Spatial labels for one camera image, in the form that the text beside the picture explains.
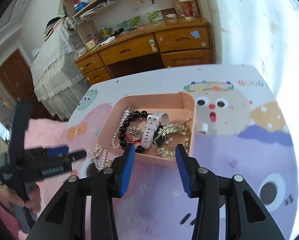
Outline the gold rhinestone hair clip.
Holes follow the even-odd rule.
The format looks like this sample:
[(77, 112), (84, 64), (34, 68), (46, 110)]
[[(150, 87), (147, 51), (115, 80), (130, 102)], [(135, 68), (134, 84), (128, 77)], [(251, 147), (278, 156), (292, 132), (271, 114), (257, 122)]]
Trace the gold rhinestone hair clip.
[(158, 156), (175, 160), (175, 146), (182, 144), (186, 154), (190, 152), (191, 129), (188, 123), (191, 118), (187, 118), (183, 123), (169, 123), (159, 126), (154, 133), (153, 144)]

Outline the pink fluffy blanket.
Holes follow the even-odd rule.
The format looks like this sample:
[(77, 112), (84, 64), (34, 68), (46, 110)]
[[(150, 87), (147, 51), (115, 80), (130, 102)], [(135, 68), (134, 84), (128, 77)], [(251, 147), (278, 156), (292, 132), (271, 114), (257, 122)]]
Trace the pink fluffy blanket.
[[(30, 119), (25, 133), (24, 148), (54, 148), (62, 145), (61, 137), (66, 125), (66, 122), (49, 119)], [(27, 207), (39, 213), (41, 198), (48, 203), (57, 191), (54, 180), (50, 182), (50, 186), (45, 182), (32, 189), (26, 202), (9, 187), (0, 184), (0, 239), (20, 239), (21, 229), (12, 207)]]

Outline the white lace cloth cover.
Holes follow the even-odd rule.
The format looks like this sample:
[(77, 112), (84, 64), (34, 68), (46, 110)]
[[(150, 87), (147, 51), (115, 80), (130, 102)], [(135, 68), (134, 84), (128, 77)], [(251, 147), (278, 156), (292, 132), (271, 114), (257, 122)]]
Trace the white lace cloth cover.
[(75, 64), (84, 51), (76, 31), (62, 23), (43, 43), (31, 65), (34, 93), (52, 116), (69, 119), (88, 90)]

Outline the cartoon printed mat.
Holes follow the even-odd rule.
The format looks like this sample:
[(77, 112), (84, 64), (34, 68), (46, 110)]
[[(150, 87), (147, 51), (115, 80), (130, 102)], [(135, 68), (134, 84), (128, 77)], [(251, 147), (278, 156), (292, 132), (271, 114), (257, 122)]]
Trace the cartoon printed mat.
[(114, 200), (120, 239), (190, 239), (196, 199), (175, 161), (182, 144), (217, 176), (242, 176), (289, 239), (298, 179), (292, 137), (270, 88), (254, 67), (179, 67), (93, 85), (63, 134), (71, 150), (85, 149), (81, 177), (133, 143), (128, 187)]

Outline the pink smart watch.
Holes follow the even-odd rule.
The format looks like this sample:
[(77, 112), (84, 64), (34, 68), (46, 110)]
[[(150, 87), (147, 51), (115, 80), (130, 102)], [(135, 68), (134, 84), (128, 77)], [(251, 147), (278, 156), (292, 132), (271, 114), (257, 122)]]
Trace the pink smart watch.
[(159, 126), (165, 126), (169, 124), (168, 114), (165, 112), (155, 112), (148, 114), (145, 124), (145, 130), (141, 138), (141, 146), (146, 150), (150, 147), (154, 147), (153, 138), (154, 133)]

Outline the wooden desk with drawers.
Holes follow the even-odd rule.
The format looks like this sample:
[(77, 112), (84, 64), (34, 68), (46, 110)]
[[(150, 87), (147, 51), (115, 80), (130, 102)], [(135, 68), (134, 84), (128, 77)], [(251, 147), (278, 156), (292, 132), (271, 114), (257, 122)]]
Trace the wooden desk with drawers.
[(79, 57), (75, 64), (88, 84), (168, 67), (215, 60), (210, 24), (203, 18), (175, 18), (138, 27)]

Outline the red patterned cup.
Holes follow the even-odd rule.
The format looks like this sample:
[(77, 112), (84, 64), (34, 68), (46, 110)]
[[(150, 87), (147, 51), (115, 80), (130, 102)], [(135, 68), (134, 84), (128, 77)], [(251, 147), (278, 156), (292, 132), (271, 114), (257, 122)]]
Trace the red patterned cup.
[(199, 16), (199, 11), (195, 0), (178, 0), (181, 6), (182, 15), (186, 20), (191, 20)]

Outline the white floral curtain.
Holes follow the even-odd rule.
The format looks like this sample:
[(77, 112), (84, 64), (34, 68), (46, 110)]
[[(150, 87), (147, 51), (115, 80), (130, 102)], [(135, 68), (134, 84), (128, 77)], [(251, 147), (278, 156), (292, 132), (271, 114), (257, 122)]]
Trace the white floral curtain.
[(255, 66), (284, 108), (299, 109), (299, 1), (198, 0), (216, 61)]

